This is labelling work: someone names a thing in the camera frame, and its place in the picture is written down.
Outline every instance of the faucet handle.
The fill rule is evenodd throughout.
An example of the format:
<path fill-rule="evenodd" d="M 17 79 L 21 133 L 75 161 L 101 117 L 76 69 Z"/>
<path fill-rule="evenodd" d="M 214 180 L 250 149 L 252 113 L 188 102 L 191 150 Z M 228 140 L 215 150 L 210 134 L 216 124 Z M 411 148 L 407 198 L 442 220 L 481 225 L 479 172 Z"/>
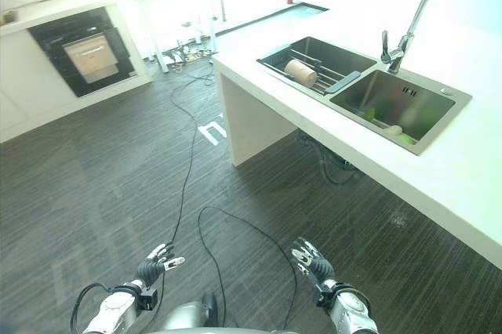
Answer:
<path fill-rule="evenodd" d="M 382 32 L 382 55 L 380 59 L 384 64 L 389 64 L 391 62 L 391 55 L 389 54 L 388 47 L 389 33 L 388 31 Z"/>

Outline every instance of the green vegetable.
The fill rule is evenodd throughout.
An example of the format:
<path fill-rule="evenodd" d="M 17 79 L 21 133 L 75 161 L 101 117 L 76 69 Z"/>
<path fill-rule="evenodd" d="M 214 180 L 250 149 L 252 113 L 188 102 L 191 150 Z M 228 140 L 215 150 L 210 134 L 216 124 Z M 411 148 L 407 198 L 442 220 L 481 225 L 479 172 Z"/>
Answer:
<path fill-rule="evenodd" d="M 399 134 L 398 138 L 400 140 L 404 140 L 405 142 L 407 142 L 409 144 L 415 144 L 416 143 L 415 140 L 411 136 L 408 136 L 408 135 L 406 135 L 404 133 L 403 134 Z"/>
<path fill-rule="evenodd" d="M 375 119 L 375 108 L 371 107 L 364 111 L 364 119 L 368 122 L 371 122 Z"/>

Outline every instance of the oven handle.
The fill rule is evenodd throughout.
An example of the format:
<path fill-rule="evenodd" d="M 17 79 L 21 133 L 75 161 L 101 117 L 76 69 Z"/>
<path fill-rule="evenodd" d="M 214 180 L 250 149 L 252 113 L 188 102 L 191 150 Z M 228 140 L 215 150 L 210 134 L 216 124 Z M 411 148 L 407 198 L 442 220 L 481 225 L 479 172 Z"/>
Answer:
<path fill-rule="evenodd" d="M 103 50 L 103 49 L 104 49 L 104 45 L 97 46 L 94 49 L 91 49 L 91 50 L 88 50 L 86 52 L 80 53 L 80 57 L 87 56 L 88 54 L 91 54 L 91 53 L 94 53 L 94 52 L 98 52 L 98 51 Z"/>

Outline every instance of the counter leg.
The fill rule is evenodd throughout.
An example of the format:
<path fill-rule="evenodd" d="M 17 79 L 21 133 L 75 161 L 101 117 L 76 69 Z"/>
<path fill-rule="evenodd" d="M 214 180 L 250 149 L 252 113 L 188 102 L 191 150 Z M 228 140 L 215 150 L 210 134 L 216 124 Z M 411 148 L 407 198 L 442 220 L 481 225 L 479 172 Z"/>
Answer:
<path fill-rule="evenodd" d="M 216 73 L 216 80 L 234 166 L 242 164 L 296 130 L 295 125 L 220 72 Z"/>

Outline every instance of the dark wood floor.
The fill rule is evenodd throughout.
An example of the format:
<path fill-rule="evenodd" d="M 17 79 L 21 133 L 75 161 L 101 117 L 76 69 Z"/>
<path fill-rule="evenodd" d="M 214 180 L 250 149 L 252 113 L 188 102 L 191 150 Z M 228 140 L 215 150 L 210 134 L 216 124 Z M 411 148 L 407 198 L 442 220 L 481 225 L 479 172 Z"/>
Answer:
<path fill-rule="evenodd" d="M 187 70 L 199 76 L 211 66 L 201 60 Z M 169 98 L 190 80 L 155 73 L 149 85 L 0 147 L 1 328 L 69 332 L 83 286 L 129 280 L 144 256 L 172 237 L 194 124 Z M 175 100 L 199 125 L 224 126 L 216 86 L 206 84 L 179 90 Z M 215 135 L 217 146 L 201 133 L 195 138 L 176 239 L 176 253 L 187 262 L 169 272 L 154 328 L 206 290 L 220 297 L 197 232 L 197 215 L 210 204 L 249 220 L 284 249 L 307 236 L 338 279 L 369 296 L 382 333 L 502 332 L 502 271 L 403 200 L 362 174 L 345 186 L 326 186 L 315 153 L 294 134 L 238 169 L 226 140 Z M 222 270 L 229 325 L 235 319 L 247 328 L 280 329 L 293 291 L 280 252 L 220 212 L 206 212 L 202 230 Z M 81 327 L 103 297 L 93 292 L 84 300 Z M 143 314 L 132 332 L 149 318 Z M 288 327 L 334 333 L 301 278 Z"/>

